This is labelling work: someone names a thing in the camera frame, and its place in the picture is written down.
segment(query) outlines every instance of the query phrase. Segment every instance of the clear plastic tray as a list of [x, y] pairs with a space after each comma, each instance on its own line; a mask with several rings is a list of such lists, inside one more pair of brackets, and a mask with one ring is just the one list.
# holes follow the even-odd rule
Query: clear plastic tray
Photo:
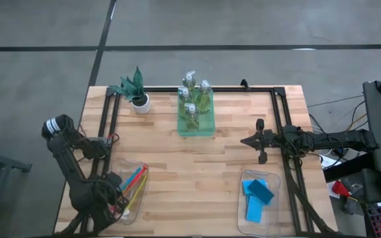
[[[198, 96], [198, 90], [195, 89], [194, 98]], [[211, 105], [210, 110], [204, 114], [199, 114], [199, 129], [188, 130], [185, 119], [179, 114], [179, 92], [177, 92], [177, 133], [180, 136], [212, 136], [216, 133], [216, 123], [214, 122], [214, 94], [210, 93]]]
[[[244, 180], [264, 180], [267, 188], [274, 194], [268, 205], [263, 205], [261, 212], [261, 222], [255, 223], [246, 220], [247, 197], [243, 190]], [[278, 191], [280, 188], [280, 178], [273, 173], [245, 170], [241, 174], [239, 195], [237, 199], [237, 228], [245, 235], [266, 237], [280, 235], [280, 224], [278, 223]]]
[[129, 162], [125, 159], [119, 159], [116, 165], [118, 165], [117, 167], [120, 169], [115, 172], [118, 173], [123, 180], [120, 187], [123, 187], [127, 183], [127, 180], [135, 173], [137, 168], [146, 167], [146, 170], [142, 173], [140, 179], [137, 180], [128, 190], [123, 190], [123, 195], [128, 199], [129, 205], [126, 209], [127, 211], [123, 213], [118, 222], [125, 225], [130, 225], [136, 220], [136, 217], [140, 211], [140, 205], [144, 196], [146, 184], [149, 180], [149, 167], [145, 163]]

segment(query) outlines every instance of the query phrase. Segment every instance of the wooden table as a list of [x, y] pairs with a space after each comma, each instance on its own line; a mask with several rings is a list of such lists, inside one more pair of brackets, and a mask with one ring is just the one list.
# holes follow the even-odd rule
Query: wooden table
[[[312, 130], [302, 87], [284, 87], [292, 123]], [[105, 90], [106, 87], [89, 88], [81, 120], [88, 136], [98, 133]], [[236, 217], [239, 179], [245, 169], [268, 171], [280, 177], [280, 235], [294, 235], [280, 150], [267, 149], [269, 160], [259, 165], [258, 151], [240, 143], [240, 139], [255, 133], [258, 118], [264, 119], [265, 129], [276, 131], [270, 94], [214, 93], [216, 133], [210, 138], [182, 138], [177, 134], [176, 93], [150, 93], [150, 97], [152, 109], [145, 115], [135, 114], [130, 104], [121, 99], [116, 124], [120, 143], [114, 145], [111, 159], [113, 171], [120, 170], [116, 163], [120, 158], [149, 165], [141, 212], [132, 225], [116, 223], [100, 235], [242, 235]], [[282, 108], [280, 111], [285, 125]], [[89, 175], [91, 163], [79, 163], [85, 175]], [[302, 170], [309, 201], [326, 224], [337, 230], [318, 157], [304, 158]], [[67, 184], [55, 231], [65, 228], [77, 213], [71, 207], [68, 191]], [[301, 208], [300, 219], [306, 230]]]

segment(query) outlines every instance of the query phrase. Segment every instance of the gray floor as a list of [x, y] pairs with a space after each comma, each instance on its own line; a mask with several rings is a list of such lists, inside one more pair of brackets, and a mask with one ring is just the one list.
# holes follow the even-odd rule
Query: gray floor
[[[96, 46], [109, 0], [0, 0], [0, 46]], [[118, 0], [107, 45], [381, 44], [381, 1]], [[0, 237], [52, 232], [64, 179], [40, 128], [66, 113], [79, 121], [94, 52], [0, 52], [0, 153], [33, 163], [14, 172], [0, 207]], [[381, 50], [105, 52], [97, 85], [118, 84], [139, 65], [146, 85], [178, 85], [183, 73], [213, 85], [303, 85], [308, 105], [362, 94], [381, 80]], [[345, 129], [362, 98], [310, 107], [329, 132]], [[360, 107], [356, 116], [364, 113]], [[342, 214], [339, 230], [361, 216]]]

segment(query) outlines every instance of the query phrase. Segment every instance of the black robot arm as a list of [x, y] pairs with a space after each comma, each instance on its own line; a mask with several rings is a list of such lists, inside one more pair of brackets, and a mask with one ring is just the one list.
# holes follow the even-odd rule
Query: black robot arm
[[305, 132], [301, 127], [286, 125], [279, 134], [264, 130], [264, 120], [257, 120], [257, 132], [241, 143], [260, 151], [259, 163], [267, 162], [266, 147], [283, 148], [294, 157], [305, 157], [307, 152], [317, 149], [352, 148], [357, 151], [371, 152], [379, 148], [374, 136], [367, 130], [351, 130], [330, 134]]
[[119, 187], [121, 178], [108, 173], [102, 177], [95, 175], [86, 179], [71, 150], [82, 150], [88, 159], [103, 159], [107, 153], [104, 141], [90, 140], [80, 134], [74, 128], [73, 120], [66, 115], [46, 121], [42, 127], [42, 137], [46, 139], [48, 149], [69, 184], [71, 205], [78, 211], [78, 215], [62, 233], [73, 233], [88, 216], [94, 221], [93, 232], [99, 232], [114, 223], [116, 219], [108, 204], [125, 206], [118, 203], [118, 199], [123, 198]]

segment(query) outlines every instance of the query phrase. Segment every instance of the blue sponge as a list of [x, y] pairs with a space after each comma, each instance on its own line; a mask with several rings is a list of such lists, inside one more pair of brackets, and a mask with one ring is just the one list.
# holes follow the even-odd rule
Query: blue sponge
[[261, 215], [263, 212], [263, 205], [261, 201], [255, 196], [249, 195], [248, 210], [246, 212], [246, 220], [252, 222], [261, 222]]
[[[243, 180], [242, 181], [242, 187], [243, 192], [246, 195], [246, 202], [247, 202], [247, 211], [246, 211], [246, 220], [252, 221], [256, 223], [261, 222], [261, 218], [263, 217], [263, 207], [264, 203], [260, 201], [249, 189], [248, 186], [253, 182], [254, 180]], [[258, 182], [260, 182], [262, 185], [267, 187], [267, 182], [263, 179], [257, 179]]]
[[264, 204], [270, 203], [271, 199], [275, 196], [268, 188], [262, 185], [258, 180], [254, 180], [249, 186], [248, 190], [260, 199]]

